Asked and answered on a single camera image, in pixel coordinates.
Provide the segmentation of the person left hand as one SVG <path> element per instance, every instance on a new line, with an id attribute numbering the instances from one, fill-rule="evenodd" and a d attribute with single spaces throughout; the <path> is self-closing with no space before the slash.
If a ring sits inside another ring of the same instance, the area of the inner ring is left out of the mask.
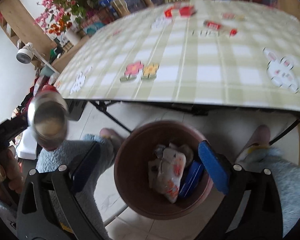
<path id="1" fill-rule="evenodd" d="M 21 194 L 24 187 L 24 178 L 20 171 L 19 164 L 15 158 L 14 146 L 9 146 L 0 153 L 0 184 L 5 179 L 9 180 L 8 187 L 17 194 Z M 0 186 L 0 200 L 8 205 L 12 204 L 8 194 Z"/>

